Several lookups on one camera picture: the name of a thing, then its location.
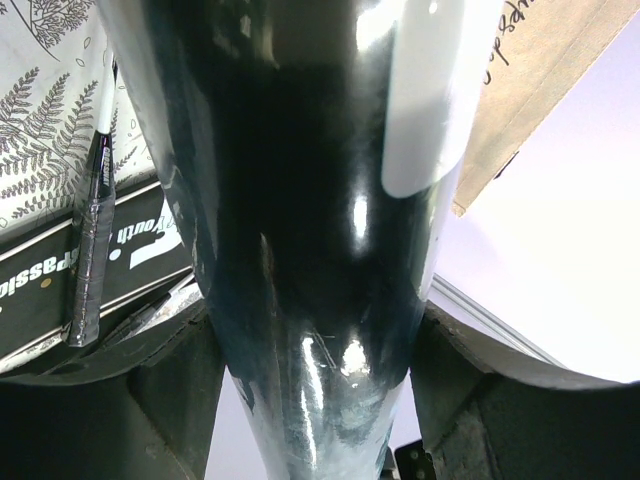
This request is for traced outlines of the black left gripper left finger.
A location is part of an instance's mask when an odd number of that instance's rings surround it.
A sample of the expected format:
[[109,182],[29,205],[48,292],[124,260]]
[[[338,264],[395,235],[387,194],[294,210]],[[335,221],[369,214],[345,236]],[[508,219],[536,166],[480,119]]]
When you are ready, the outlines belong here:
[[202,479],[224,361],[202,303],[40,383],[1,383],[4,479]]

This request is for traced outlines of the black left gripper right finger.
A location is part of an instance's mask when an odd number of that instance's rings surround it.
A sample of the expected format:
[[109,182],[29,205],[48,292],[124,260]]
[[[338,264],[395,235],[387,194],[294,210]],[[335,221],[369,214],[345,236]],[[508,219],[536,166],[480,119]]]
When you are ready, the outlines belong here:
[[636,479],[639,385],[580,374],[425,310],[411,363],[439,479]]

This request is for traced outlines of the black shuttlecock tube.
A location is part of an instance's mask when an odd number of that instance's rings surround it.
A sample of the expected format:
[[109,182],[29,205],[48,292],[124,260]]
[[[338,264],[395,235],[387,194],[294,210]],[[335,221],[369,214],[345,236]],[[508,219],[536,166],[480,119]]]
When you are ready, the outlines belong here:
[[376,479],[499,1],[102,1],[272,479]]

